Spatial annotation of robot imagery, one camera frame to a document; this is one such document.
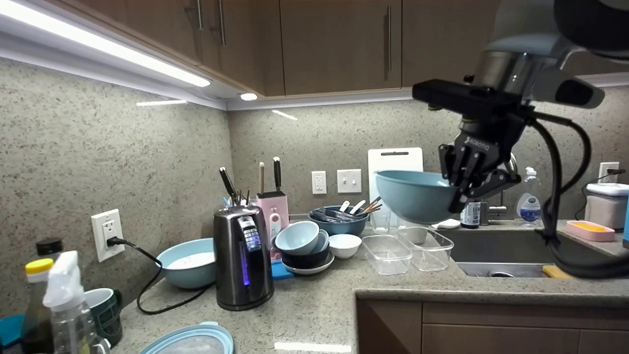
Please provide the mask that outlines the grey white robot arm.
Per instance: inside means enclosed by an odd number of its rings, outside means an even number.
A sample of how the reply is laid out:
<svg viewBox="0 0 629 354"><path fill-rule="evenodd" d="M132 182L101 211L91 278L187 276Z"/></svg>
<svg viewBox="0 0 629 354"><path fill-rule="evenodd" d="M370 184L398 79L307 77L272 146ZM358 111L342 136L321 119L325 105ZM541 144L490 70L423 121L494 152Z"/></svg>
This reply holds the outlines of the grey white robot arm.
<svg viewBox="0 0 629 354"><path fill-rule="evenodd" d="M462 117L460 136L439 148L455 195L449 211L521 182L512 150L539 115L533 101L596 109L604 93L565 66L574 54L627 60L627 0L504 0L476 74L466 83L431 79L413 97Z"/></svg>

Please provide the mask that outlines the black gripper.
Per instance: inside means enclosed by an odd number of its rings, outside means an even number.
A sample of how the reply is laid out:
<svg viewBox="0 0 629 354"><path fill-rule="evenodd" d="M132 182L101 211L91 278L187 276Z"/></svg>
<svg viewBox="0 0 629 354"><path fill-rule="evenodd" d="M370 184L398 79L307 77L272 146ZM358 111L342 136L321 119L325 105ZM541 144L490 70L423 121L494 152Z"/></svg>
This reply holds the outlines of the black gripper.
<svg viewBox="0 0 629 354"><path fill-rule="evenodd" d="M455 190L449 211L458 215L472 201L494 197L521 184L512 150L525 125L506 119L494 125L464 121L453 144L439 146L441 174Z"/></svg>

